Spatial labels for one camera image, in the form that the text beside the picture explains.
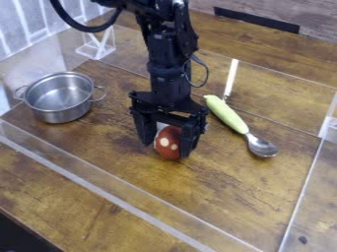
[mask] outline metal pot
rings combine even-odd
[[[95,89],[103,93],[98,99],[93,98]],[[102,100],[106,94],[106,88],[95,86],[86,75],[62,72],[18,88],[15,98],[26,102],[39,120],[66,123],[81,118],[90,111],[93,102]]]

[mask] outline red ball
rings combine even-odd
[[[154,140],[154,148],[164,158],[180,158],[181,133],[182,129],[176,126],[165,127],[158,133]]]

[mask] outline black cable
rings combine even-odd
[[[55,12],[58,13],[61,19],[70,24],[71,27],[74,27],[75,29],[78,29],[82,32],[89,32],[89,33],[95,33],[95,32],[102,32],[103,30],[106,30],[115,22],[117,19],[123,11],[123,8],[117,8],[117,12],[115,14],[111,16],[111,18],[107,20],[106,23],[103,23],[102,25],[97,26],[97,27],[87,27],[83,26],[82,24],[79,24],[67,14],[62,4],[59,3],[59,0],[50,0],[50,3],[55,9]]]
[[[208,64],[205,63],[205,61],[204,61],[202,59],[200,59],[197,55],[193,54],[193,56],[190,57],[190,59],[192,59],[193,61],[196,61],[200,65],[202,65],[202,66],[206,68],[206,79],[205,79],[204,83],[202,83],[201,85],[197,86],[197,85],[192,82],[192,80],[190,80],[190,78],[189,78],[189,76],[188,76],[186,71],[185,71],[185,78],[186,78],[188,82],[190,83],[190,85],[192,85],[194,88],[202,88],[202,87],[206,85],[208,81],[209,81],[209,77],[210,77],[210,68],[209,68]]]

